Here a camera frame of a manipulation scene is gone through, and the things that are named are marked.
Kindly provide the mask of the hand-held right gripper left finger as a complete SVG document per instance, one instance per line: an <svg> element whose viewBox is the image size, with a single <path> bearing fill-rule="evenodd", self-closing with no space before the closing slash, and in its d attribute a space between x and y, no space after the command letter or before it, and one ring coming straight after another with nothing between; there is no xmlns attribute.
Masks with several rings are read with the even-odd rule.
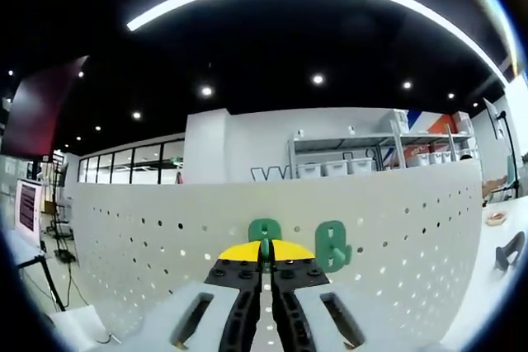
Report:
<svg viewBox="0 0 528 352"><path fill-rule="evenodd" d="M249 351L259 321L262 242L220 254L202 283L189 283L145 315L124 351Z"/></svg>

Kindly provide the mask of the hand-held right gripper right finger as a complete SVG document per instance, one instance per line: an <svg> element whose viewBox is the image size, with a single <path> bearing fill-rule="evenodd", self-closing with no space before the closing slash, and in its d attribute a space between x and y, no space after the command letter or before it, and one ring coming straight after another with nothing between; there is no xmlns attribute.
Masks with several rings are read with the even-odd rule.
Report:
<svg viewBox="0 0 528 352"><path fill-rule="evenodd" d="M330 281L314 253L270 241L273 318L285 351L407 351L383 308Z"/></svg>

